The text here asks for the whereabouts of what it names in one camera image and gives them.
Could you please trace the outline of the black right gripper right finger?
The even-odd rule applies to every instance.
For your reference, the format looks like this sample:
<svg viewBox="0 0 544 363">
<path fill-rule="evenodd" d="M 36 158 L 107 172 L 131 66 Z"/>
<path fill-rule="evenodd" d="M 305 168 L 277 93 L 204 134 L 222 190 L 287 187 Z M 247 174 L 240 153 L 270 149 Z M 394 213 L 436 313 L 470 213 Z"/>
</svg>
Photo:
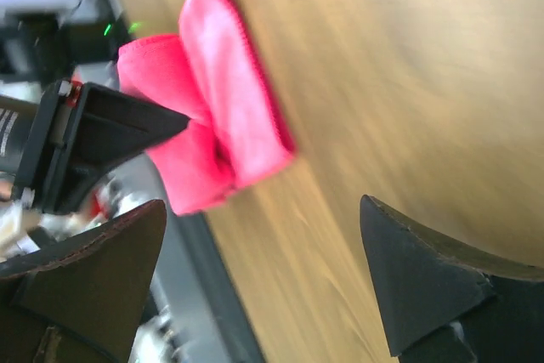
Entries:
<svg viewBox="0 0 544 363">
<path fill-rule="evenodd" d="M 373 196 L 360 232 L 401 362 L 541 362 L 543 270 L 432 230 Z"/>
</svg>

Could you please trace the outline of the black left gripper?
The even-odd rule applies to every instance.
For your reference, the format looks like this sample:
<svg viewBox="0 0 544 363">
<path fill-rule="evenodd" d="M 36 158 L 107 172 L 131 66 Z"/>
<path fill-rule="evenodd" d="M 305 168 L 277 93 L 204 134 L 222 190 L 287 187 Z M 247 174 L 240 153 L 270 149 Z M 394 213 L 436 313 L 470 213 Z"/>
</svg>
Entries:
<svg viewBox="0 0 544 363">
<path fill-rule="evenodd" d="M 90 171 L 107 173 L 189 122 L 93 82 L 55 82 L 37 103 L 13 99 L 12 200 L 42 213 L 74 213 L 97 183 Z"/>
</svg>

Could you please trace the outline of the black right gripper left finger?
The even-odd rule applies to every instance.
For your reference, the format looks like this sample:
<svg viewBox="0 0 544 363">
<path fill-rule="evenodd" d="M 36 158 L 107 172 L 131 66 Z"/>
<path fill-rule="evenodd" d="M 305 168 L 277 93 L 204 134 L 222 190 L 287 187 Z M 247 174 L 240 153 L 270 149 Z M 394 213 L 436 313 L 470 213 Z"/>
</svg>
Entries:
<svg viewBox="0 0 544 363">
<path fill-rule="evenodd" d="M 167 211 L 151 200 L 1 264 L 3 362 L 126 362 Z"/>
</svg>

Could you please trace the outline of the pink towel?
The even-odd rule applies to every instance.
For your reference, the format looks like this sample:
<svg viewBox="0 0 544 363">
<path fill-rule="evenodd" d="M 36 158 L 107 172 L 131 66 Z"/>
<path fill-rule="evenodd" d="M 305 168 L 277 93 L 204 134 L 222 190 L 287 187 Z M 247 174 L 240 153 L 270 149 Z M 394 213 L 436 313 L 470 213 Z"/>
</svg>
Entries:
<svg viewBox="0 0 544 363">
<path fill-rule="evenodd" d="M 190 119 L 147 151 L 176 214 L 216 206 L 292 163 L 296 145 L 231 0 L 185 0 L 177 33 L 122 46 L 116 68 L 125 94 Z"/>
</svg>

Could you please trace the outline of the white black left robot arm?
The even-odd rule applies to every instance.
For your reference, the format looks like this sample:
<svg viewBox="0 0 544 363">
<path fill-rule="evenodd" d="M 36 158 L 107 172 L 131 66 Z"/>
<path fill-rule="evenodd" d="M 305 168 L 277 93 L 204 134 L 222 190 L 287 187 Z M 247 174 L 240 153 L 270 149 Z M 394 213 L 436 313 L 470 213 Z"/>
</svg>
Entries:
<svg viewBox="0 0 544 363">
<path fill-rule="evenodd" d="M 75 212 L 108 172 L 182 133 L 189 118 L 75 77 L 80 65 L 110 63 L 130 41 L 112 14 L 60 23 L 16 14 L 1 23 L 1 169 L 10 197 L 43 213 Z"/>
</svg>

